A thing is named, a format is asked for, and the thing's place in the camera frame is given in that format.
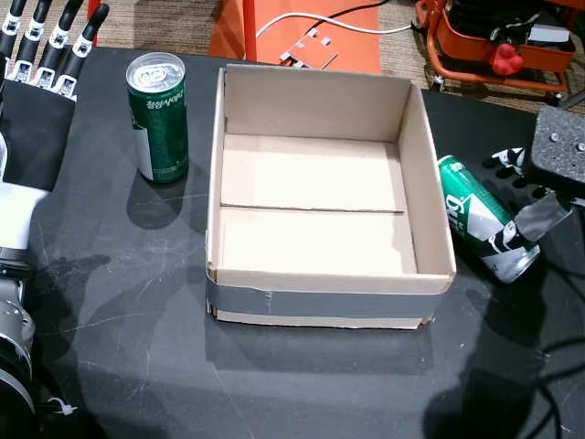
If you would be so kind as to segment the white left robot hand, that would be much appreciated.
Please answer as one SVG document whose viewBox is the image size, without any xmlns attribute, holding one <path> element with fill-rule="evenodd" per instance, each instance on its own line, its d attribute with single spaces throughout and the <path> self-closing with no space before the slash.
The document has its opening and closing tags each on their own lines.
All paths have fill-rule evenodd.
<svg viewBox="0 0 585 439">
<path fill-rule="evenodd" d="M 69 1 L 53 30 L 51 3 L 40 1 L 27 29 L 25 2 L 11 4 L 1 25 L 1 256 L 23 257 L 36 205 L 56 184 L 77 100 L 75 89 L 109 6 L 99 4 L 73 43 L 82 3 Z"/>
</svg>

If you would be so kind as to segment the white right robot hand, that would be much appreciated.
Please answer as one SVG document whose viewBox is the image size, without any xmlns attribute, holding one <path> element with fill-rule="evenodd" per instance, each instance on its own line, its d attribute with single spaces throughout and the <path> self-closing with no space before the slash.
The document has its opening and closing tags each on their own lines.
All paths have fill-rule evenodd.
<svg viewBox="0 0 585 439">
<path fill-rule="evenodd" d="M 504 171 L 514 171 L 523 177 L 525 148 L 508 148 L 494 153 L 484 160 L 484 167 L 502 166 Z M 572 204 L 559 199 L 555 191 L 547 190 L 543 198 L 523 207 L 498 232 L 482 242 L 479 254 L 492 256 L 519 248 L 527 248 L 556 227 L 572 212 Z"/>
</svg>

